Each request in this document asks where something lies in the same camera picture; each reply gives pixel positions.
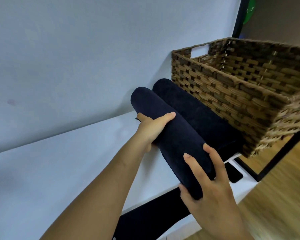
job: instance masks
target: finger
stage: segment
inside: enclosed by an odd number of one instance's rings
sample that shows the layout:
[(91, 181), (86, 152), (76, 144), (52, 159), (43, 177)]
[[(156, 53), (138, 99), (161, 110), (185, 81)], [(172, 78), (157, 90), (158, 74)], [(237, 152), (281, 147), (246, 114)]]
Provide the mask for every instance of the finger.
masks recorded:
[(216, 180), (229, 182), (225, 165), (217, 151), (214, 148), (208, 146), (207, 143), (203, 144), (203, 149), (207, 153), (209, 153), (214, 169), (216, 170)]
[(207, 189), (208, 185), (211, 183), (207, 174), (194, 157), (190, 156), (188, 153), (184, 153), (183, 158), (184, 161), (189, 165), (192, 173), (198, 180), (199, 184), (201, 185), (202, 191), (204, 192)]
[(180, 189), (180, 197), (184, 202), (185, 206), (188, 209), (193, 208), (193, 205), (195, 204), (195, 200), (191, 197), (187, 188), (183, 184), (179, 184), (178, 187)]
[(140, 120), (141, 122), (144, 121), (145, 119), (149, 118), (147, 116), (145, 116), (143, 113), (138, 113), (136, 115), (136, 117), (138, 118), (138, 120)]
[(157, 120), (159, 120), (164, 125), (166, 125), (169, 121), (173, 120), (174, 117), (176, 117), (176, 113), (171, 112), (171, 113), (166, 113), (164, 116), (161, 116), (161, 117), (157, 118)]

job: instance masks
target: woven basket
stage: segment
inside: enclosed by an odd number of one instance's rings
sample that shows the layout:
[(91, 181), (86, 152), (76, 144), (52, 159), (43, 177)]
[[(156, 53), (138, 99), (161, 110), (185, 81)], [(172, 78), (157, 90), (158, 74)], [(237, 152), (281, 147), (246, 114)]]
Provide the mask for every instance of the woven basket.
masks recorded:
[(245, 157), (300, 131), (300, 47), (225, 38), (174, 50), (172, 81), (242, 132)]

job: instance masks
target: right hand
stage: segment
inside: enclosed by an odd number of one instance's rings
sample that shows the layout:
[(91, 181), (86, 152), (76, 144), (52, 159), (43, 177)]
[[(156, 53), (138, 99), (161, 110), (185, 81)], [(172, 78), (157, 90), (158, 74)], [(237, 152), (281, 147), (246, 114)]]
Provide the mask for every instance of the right hand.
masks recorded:
[(182, 201), (198, 224), (215, 239), (253, 239), (244, 227), (223, 161), (216, 150), (206, 143), (203, 149), (209, 153), (216, 178), (211, 181), (196, 159), (185, 153), (184, 160), (201, 185), (203, 198), (193, 199), (186, 187), (180, 184)]

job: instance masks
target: rolled towel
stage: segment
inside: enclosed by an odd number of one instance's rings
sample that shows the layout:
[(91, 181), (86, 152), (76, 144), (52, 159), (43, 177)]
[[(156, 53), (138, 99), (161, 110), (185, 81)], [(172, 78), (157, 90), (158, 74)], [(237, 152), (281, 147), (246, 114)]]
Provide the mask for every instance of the rolled towel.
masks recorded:
[(176, 112), (176, 117), (167, 123), (156, 139), (164, 159), (188, 189), (194, 199), (202, 198), (202, 189), (190, 167), (184, 161), (184, 153), (193, 156), (208, 177), (215, 178), (215, 170), (209, 154), (203, 150), (204, 139), (171, 106), (148, 88), (139, 87), (131, 95), (131, 104), (137, 113), (156, 119), (166, 113)]
[(158, 80), (152, 90), (178, 111), (223, 161), (241, 151), (244, 141), (240, 131), (171, 80)]

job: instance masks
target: white wall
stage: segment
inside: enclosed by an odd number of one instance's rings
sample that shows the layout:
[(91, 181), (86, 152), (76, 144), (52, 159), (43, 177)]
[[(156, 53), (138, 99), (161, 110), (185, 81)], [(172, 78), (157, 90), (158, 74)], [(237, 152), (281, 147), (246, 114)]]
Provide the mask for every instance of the white wall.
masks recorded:
[(0, 0), (0, 152), (129, 111), (170, 52), (232, 35), (240, 0)]

